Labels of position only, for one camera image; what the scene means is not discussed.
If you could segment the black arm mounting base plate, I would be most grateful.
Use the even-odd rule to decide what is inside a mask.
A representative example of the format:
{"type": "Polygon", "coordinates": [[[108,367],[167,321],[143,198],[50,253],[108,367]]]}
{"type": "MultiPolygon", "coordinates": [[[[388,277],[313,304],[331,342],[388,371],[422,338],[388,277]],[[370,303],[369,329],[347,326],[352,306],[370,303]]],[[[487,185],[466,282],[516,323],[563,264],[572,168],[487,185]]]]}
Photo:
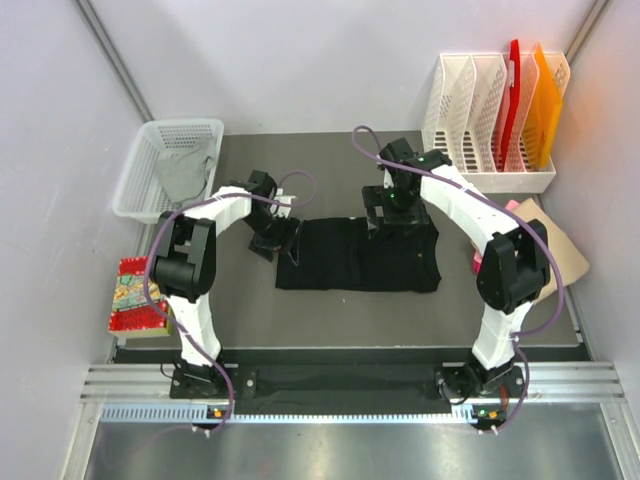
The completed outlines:
{"type": "Polygon", "coordinates": [[[309,403],[318,394],[336,400],[358,395],[402,394],[419,400],[451,400],[495,396],[500,390],[519,394],[524,386],[518,367],[482,384],[463,366],[443,365],[275,365],[239,366],[224,380],[213,370],[200,375],[191,367],[174,370],[169,397],[182,400],[234,398],[247,401],[309,403]]]}

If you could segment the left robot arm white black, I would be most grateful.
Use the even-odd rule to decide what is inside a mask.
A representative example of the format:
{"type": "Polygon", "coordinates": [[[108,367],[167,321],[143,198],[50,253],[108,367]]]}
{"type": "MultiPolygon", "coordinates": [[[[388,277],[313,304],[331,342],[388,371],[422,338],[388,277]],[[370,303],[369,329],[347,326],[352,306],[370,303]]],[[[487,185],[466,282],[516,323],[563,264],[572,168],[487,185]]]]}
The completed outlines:
{"type": "Polygon", "coordinates": [[[245,182],[223,186],[161,215],[145,275],[164,295],[180,336],[173,398],[213,398],[233,391],[209,301],[217,272],[217,240],[242,221],[253,231],[250,251],[268,261],[281,255],[296,262],[302,227],[302,221],[291,216],[296,200],[268,173],[254,170],[245,182]]]}

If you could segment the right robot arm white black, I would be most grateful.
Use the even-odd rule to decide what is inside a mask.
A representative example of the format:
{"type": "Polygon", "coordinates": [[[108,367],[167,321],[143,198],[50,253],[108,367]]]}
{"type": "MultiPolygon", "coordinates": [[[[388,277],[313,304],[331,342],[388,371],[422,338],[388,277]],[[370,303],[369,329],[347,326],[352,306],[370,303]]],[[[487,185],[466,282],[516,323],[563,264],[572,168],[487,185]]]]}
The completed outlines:
{"type": "Polygon", "coordinates": [[[514,362],[513,341],[525,316],[550,281],[548,235],[538,220],[518,223],[491,204],[440,150],[416,152],[400,138],[377,156],[384,182],[362,190],[368,229],[381,224],[426,224],[432,205],[480,251],[476,286],[484,302],[481,327],[460,377],[443,378],[444,392],[487,396],[498,389],[514,362]]]}

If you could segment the black daisy print t shirt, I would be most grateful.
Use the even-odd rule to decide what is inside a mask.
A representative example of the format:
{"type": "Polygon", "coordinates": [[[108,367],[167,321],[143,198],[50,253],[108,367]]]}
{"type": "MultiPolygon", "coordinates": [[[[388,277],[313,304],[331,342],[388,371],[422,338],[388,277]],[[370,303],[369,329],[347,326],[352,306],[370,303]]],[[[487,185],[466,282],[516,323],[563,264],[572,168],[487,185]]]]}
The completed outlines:
{"type": "Polygon", "coordinates": [[[429,224],[383,224],[374,232],[360,218],[308,220],[301,228],[298,263],[278,261],[281,290],[432,293],[441,275],[439,232],[429,224]]]}

